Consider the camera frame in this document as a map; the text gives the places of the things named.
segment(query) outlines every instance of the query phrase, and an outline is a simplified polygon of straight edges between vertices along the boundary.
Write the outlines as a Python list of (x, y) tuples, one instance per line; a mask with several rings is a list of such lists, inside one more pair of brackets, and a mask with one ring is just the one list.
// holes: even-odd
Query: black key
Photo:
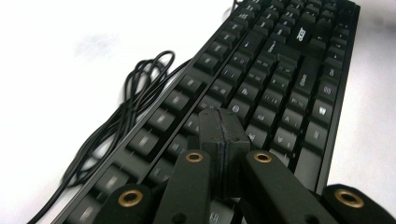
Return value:
[(199, 117), (196, 114), (191, 114), (190, 117), (183, 125), (184, 130), (189, 134), (198, 135), (199, 134)]
[(272, 128), (274, 125), (276, 113), (262, 105), (257, 106), (254, 112), (252, 122), (260, 127)]
[(262, 95), (262, 102), (268, 104), (276, 109), (276, 111), (280, 108), (282, 104), (283, 96), (275, 91), (267, 89)]
[(337, 54), (331, 51), (328, 51), (326, 54), (325, 63), (331, 64), (334, 67), (342, 69), (343, 67), (344, 56), (341, 54)]
[(218, 58), (220, 61), (223, 61), (228, 56), (230, 49), (219, 42), (214, 41), (207, 49), (207, 52)]
[(301, 124), (303, 123), (303, 118), (304, 117), (301, 114), (286, 108), (285, 112), (283, 113), (282, 123), (291, 127), (295, 131), (299, 131)]
[(219, 78), (228, 81), (231, 83), (234, 87), (239, 86), (239, 84), (242, 81), (242, 70), (235, 68), (234, 66), (227, 64), (221, 71)]
[(304, 50), (305, 45), (311, 38), (314, 25), (314, 23), (303, 18), (299, 19), (291, 32), (288, 45), (299, 50)]
[(263, 40), (264, 38), (262, 35), (250, 31), (239, 46), (239, 50), (248, 55), (250, 59), (253, 59), (262, 48)]
[(284, 63), (290, 63), (291, 66), (297, 67), (301, 53), (289, 46), (283, 45), (275, 40), (268, 40), (262, 48), (261, 55), (270, 56)]
[(265, 74), (271, 74), (272, 70), (274, 69), (274, 65), (275, 65), (276, 59), (268, 58), (266, 57), (266, 55), (262, 55), (260, 54), (256, 61), (254, 61), (254, 64), (252, 67), (254, 67), (255, 69), (264, 72)]
[(243, 82), (239, 87), (238, 91), (236, 92), (236, 95), (239, 96), (239, 98), (247, 101), (248, 103), (253, 104), (257, 101), (259, 90), (255, 87), (250, 86), (246, 82)]
[(278, 128), (275, 134), (274, 143), (281, 147), (288, 153), (292, 153), (294, 150), (294, 145), (297, 141), (297, 135), (286, 131), (283, 128)]
[(307, 188), (315, 192), (318, 174), (321, 166), (321, 157), (313, 151), (303, 147), (294, 175)]
[(135, 155), (135, 153), (131, 153), (128, 150), (119, 150), (117, 153), (118, 157), (114, 163), (117, 164), (120, 169), (125, 170), (136, 179), (146, 176), (149, 170), (149, 163), (143, 161), (143, 159)]
[(175, 160), (180, 153), (187, 150), (188, 141), (187, 138), (178, 133), (173, 139), (172, 143), (166, 149), (166, 152)]
[(210, 204), (209, 224), (229, 224), (233, 220), (233, 210), (217, 200)]
[(171, 162), (160, 158), (149, 173), (148, 179), (155, 184), (161, 184), (171, 177), (173, 169), (174, 165)]
[(337, 87), (327, 81), (321, 81), (318, 94), (323, 96), (325, 99), (334, 102), (337, 94)]
[(202, 98), (201, 102), (198, 104), (198, 106), (196, 107), (197, 112), (200, 112), (202, 110), (211, 108), (211, 109), (215, 109), (215, 108), (221, 108), (222, 103), (216, 99), (214, 99), (211, 96), (205, 95), (204, 98)]
[(254, 20), (254, 13), (243, 8), (238, 14), (235, 15), (233, 20), (244, 26), (249, 26)]
[(214, 75), (220, 66), (219, 60), (215, 57), (210, 56), (207, 53), (204, 53), (197, 61), (195, 66), (201, 69), (204, 72), (207, 72), (209, 75)]
[(292, 105), (292, 106), (296, 107), (297, 109), (305, 112), (306, 107), (308, 106), (308, 98), (293, 91), (289, 98), (289, 105)]
[(262, 70), (253, 66), (248, 71), (245, 81), (262, 91), (267, 78), (268, 76), (266, 72), (263, 72)]
[(297, 77), (294, 89), (310, 96), (315, 86), (320, 62), (313, 58), (306, 57)]
[(157, 108), (154, 114), (148, 119), (148, 125), (160, 132), (160, 134), (168, 133), (175, 122), (175, 116), (169, 112)]
[(224, 104), (227, 104), (233, 97), (233, 86), (225, 81), (216, 79), (210, 87), (210, 93)]
[(164, 106), (171, 111), (174, 111), (176, 115), (183, 114), (188, 108), (189, 97), (179, 91), (171, 91), (166, 99), (163, 101)]
[(181, 90), (183, 93), (189, 95), (193, 99), (196, 99), (201, 92), (204, 90), (205, 84), (194, 77), (186, 75), (177, 84), (177, 89)]
[(236, 43), (238, 42), (238, 39), (235, 35), (232, 35), (226, 31), (221, 32), (217, 40), (223, 44), (226, 44), (229, 48), (235, 47)]
[(329, 125), (332, 120), (332, 106), (316, 100), (312, 109), (312, 117)]
[(280, 76), (280, 75), (273, 75), (269, 85), (274, 87), (275, 89), (280, 90), (282, 94), (286, 93), (286, 90), (289, 86), (289, 80)]
[(282, 163), (285, 164), (286, 167), (289, 166), (290, 159), (286, 154), (280, 153), (272, 148), (270, 149), (270, 152), (276, 155), (280, 159), (280, 161), (282, 161)]
[(110, 195), (114, 190), (124, 186), (128, 182), (129, 176), (116, 166), (111, 165), (96, 182), (95, 187), (106, 195)]
[(227, 108), (236, 114), (242, 126), (245, 127), (250, 116), (250, 105), (239, 99), (233, 98)]
[(86, 195), (67, 218), (67, 223), (91, 224), (101, 206), (102, 205), (90, 195)]
[(341, 70), (326, 64), (323, 69), (323, 76), (338, 83), (341, 77)]
[(308, 128), (306, 129), (305, 142), (324, 151), (326, 140), (327, 140), (327, 130), (320, 127), (314, 122), (309, 122)]
[(250, 65), (250, 58), (247, 55), (237, 51), (233, 57), (231, 57), (230, 62), (236, 67), (241, 68), (243, 72), (246, 72)]
[(155, 151), (154, 149), (159, 140), (159, 137), (155, 134), (150, 133), (145, 129), (141, 129), (128, 144), (128, 148), (147, 157), (149, 154), (152, 154), (151, 152)]
[(234, 22), (234, 21), (229, 21), (227, 23), (227, 27), (226, 27), (227, 31), (232, 32), (233, 34), (235, 34), (238, 38), (240, 38), (242, 36), (242, 34), (245, 32), (246, 27)]
[(255, 127), (252, 124), (249, 124), (247, 126), (245, 133), (247, 134), (247, 136), (250, 138), (251, 142), (257, 149), (264, 149), (265, 142), (267, 139), (267, 132)]

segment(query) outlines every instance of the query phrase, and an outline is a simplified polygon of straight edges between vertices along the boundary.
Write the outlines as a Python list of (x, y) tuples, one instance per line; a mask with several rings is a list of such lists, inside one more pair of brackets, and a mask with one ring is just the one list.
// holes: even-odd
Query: key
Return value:
[(294, 175), (307, 189), (315, 192), (320, 166), (321, 157), (313, 151), (303, 147), (297, 161)]
[(246, 134), (257, 149), (264, 149), (267, 132), (249, 124), (246, 129)]
[(155, 184), (161, 184), (172, 176), (174, 165), (164, 158), (160, 158), (148, 175), (148, 179)]
[(313, 58), (306, 57), (294, 84), (294, 89), (301, 91), (309, 97), (314, 89), (319, 68), (320, 62)]
[(316, 100), (312, 109), (312, 117), (329, 125), (332, 120), (332, 106)]
[(96, 182), (95, 187), (106, 195), (110, 195), (114, 190), (124, 186), (128, 182), (129, 176), (116, 166), (111, 165)]
[(309, 122), (308, 128), (306, 129), (305, 142), (318, 148), (322, 152), (324, 151), (326, 140), (327, 140), (327, 130), (320, 127), (313, 121)]
[(155, 151), (159, 140), (159, 137), (155, 134), (141, 129), (128, 144), (128, 148), (148, 157), (149, 154), (154, 154), (151, 152)]
[(294, 145), (297, 141), (297, 135), (286, 131), (283, 128), (278, 128), (275, 134), (274, 143), (281, 147), (288, 153), (292, 153), (294, 150)]
[(87, 195), (67, 218), (67, 222), (73, 224), (91, 224), (100, 208), (101, 204), (90, 195)]
[(159, 131), (159, 134), (168, 133), (171, 131), (171, 127), (175, 123), (175, 116), (169, 112), (161, 109), (160, 107), (152, 114), (148, 119), (148, 125), (155, 130)]
[(218, 71), (220, 63), (215, 57), (204, 53), (194, 66), (213, 76)]

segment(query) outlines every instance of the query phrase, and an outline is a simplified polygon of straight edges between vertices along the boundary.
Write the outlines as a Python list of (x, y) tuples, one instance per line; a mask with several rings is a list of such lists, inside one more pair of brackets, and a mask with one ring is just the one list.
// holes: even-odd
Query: mounting hole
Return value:
[(191, 152), (186, 156), (186, 160), (190, 162), (198, 162), (201, 161), (203, 158), (204, 156), (201, 153), (197, 152)]
[(172, 217), (172, 223), (174, 224), (183, 224), (186, 223), (187, 217), (182, 213), (177, 213)]
[(119, 197), (119, 204), (123, 207), (132, 207), (140, 203), (143, 194), (137, 189), (131, 189), (123, 192)]
[(254, 159), (256, 159), (256, 161), (264, 162), (264, 163), (270, 162), (272, 160), (270, 155), (267, 155), (263, 152), (258, 152), (256, 154), (254, 154)]
[(305, 216), (305, 222), (307, 224), (319, 224), (319, 220), (317, 217), (314, 217), (312, 215), (307, 215)]
[(364, 206), (363, 199), (349, 190), (338, 189), (335, 191), (334, 196), (338, 201), (349, 207), (361, 208)]

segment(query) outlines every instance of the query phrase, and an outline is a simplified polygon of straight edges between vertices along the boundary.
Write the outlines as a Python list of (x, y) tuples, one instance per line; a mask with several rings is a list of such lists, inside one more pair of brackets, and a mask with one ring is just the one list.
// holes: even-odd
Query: black plastic part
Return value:
[(209, 168), (207, 153), (201, 150), (181, 153), (153, 223), (208, 223)]
[(396, 220), (384, 208), (359, 190), (348, 186), (326, 187), (320, 202), (340, 223), (396, 223)]
[[(134, 193), (122, 195), (131, 190), (137, 190), (142, 194), (141, 200)], [(132, 206), (122, 206), (120, 198), (124, 198), (124, 201), (130, 202), (136, 200), (138, 203)], [(108, 224), (114, 223), (117, 219), (119, 224), (145, 224), (148, 223), (146, 218), (149, 214), (151, 207), (152, 197), (151, 190), (143, 185), (125, 185), (121, 188), (116, 189), (106, 200), (101, 210), (97, 214), (93, 224)]]
[(337, 223), (274, 154), (250, 151), (243, 172), (269, 223)]
[(252, 145), (235, 113), (218, 108), (203, 110), (200, 114), (200, 149), (213, 162), (211, 183), (214, 196), (238, 197), (239, 164)]

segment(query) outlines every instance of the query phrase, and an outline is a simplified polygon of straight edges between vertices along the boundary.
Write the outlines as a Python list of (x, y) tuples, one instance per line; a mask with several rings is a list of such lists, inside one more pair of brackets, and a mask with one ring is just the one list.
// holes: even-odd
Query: keyboard frame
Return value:
[[(236, 14), (239, 10), (241, 10), (241, 8), (243, 8), (243, 7), (237, 8), (233, 12), (233, 14)], [(330, 167), (331, 167), (331, 162), (332, 162), (332, 154), (333, 154), (335, 140), (336, 140), (338, 123), (339, 123), (339, 119), (341, 116), (342, 103), (344, 100), (344, 95), (345, 95), (346, 86), (347, 86), (348, 71), (349, 71), (349, 66), (350, 66), (350, 62), (352, 59), (352, 50), (353, 50), (353, 46), (354, 46), (354, 42), (355, 42), (355, 35), (356, 35), (357, 27), (358, 27), (358, 18), (360, 15), (360, 11), (361, 11), (361, 7), (356, 5), (354, 14), (353, 14), (353, 18), (352, 18), (349, 39), (348, 39), (348, 43), (346, 46), (346, 56), (345, 56), (345, 60), (343, 63), (343, 68), (341, 69), (342, 75), (341, 75), (341, 79), (339, 82), (338, 92), (337, 92), (337, 96), (336, 96), (336, 100), (335, 100), (335, 104), (334, 104), (334, 108), (333, 108), (333, 112), (332, 112), (332, 121), (331, 121), (331, 125), (329, 128), (328, 139), (326, 142), (325, 152), (323, 155), (322, 164), (321, 164), (321, 168), (320, 168), (320, 172), (319, 172), (318, 184), (316, 187), (316, 193), (318, 193), (318, 194), (321, 194), (323, 188), (326, 187), (327, 179), (329, 177), (329, 172), (330, 172)], [(176, 128), (173, 130), (173, 133), (169, 136), (168, 140), (163, 144), (163, 147), (160, 149), (159, 153), (155, 156), (155, 158), (149, 164), (146, 174), (144, 176), (139, 177), (137, 179), (136, 183), (141, 184), (143, 182), (143, 180), (145, 180), (145, 178), (149, 175), (151, 169), (155, 166), (156, 162), (159, 160), (161, 155), (165, 152), (167, 146), (172, 142), (173, 138), (177, 135), (178, 131), (180, 129), (182, 129), (184, 123), (189, 118), (189, 115), (193, 113), (195, 107), (200, 103), (202, 98), (205, 96), (205, 94), (209, 90), (211, 84), (216, 80), (215, 77), (217, 77), (219, 75), (222, 68), (226, 65), (226, 62), (228, 62), (229, 59), (233, 56), (233, 54), (238, 49), (239, 45), (241, 45), (244, 37), (248, 34), (248, 32), (246, 32), (239, 38), (237, 45), (229, 53), (229, 56), (224, 60), (224, 63), (222, 63), (222, 65), (218, 69), (218, 72), (216, 72), (216, 74), (214, 76), (210, 76), (210, 75), (206, 74), (205, 72), (194, 67), (195, 63), (199, 60), (199, 56), (201, 56), (206, 51), (206, 49), (210, 46), (210, 44), (217, 38), (219, 33), (224, 30), (224, 28), (227, 25), (227, 21), (232, 20), (233, 14), (229, 18), (227, 18), (227, 20), (225, 20), (223, 22), (223, 24), (219, 27), (219, 29), (205, 42), (205, 44), (200, 48), (200, 50), (194, 55), (194, 57), (191, 59), (191, 61), (188, 63), (188, 65), (181, 72), (179, 72), (179, 74), (174, 79), (174, 81), (160, 95), (159, 99), (147, 110), (146, 114), (142, 117), (141, 120), (138, 121), (138, 123), (135, 125), (135, 127), (129, 132), (127, 137), (120, 143), (118, 148), (110, 154), (110, 156), (106, 159), (106, 161), (99, 167), (97, 172), (92, 176), (92, 178), (84, 186), (82, 186), (82, 188), (73, 197), (73, 199), (70, 201), (70, 203), (67, 204), (67, 206), (53, 220), (52, 223), (65, 223), (65, 221), (67, 220), (69, 215), (74, 211), (76, 206), (82, 201), (82, 199), (94, 187), (95, 183), (102, 176), (102, 174), (115, 161), (115, 159), (118, 156), (120, 156), (120, 154), (118, 154), (118, 153), (126, 148), (126, 146), (132, 140), (132, 138), (137, 134), (137, 132), (139, 130), (141, 130), (143, 128), (143, 126), (147, 123), (147, 121), (149, 120), (151, 115), (157, 110), (157, 108), (160, 106), (160, 104), (164, 101), (164, 99), (170, 94), (170, 92), (175, 88), (175, 86), (178, 84), (178, 82), (180, 82), (180, 80), (184, 76), (189, 74), (190, 76), (193, 76), (193, 77), (196, 77), (196, 78), (202, 80), (203, 82), (206, 83), (205, 89), (200, 94), (200, 96), (197, 99), (195, 99), (195, 102), (193, 103), (193, 105), (191, 106), (189, 111), (186, 113), (185, 117), (176, 126)]]

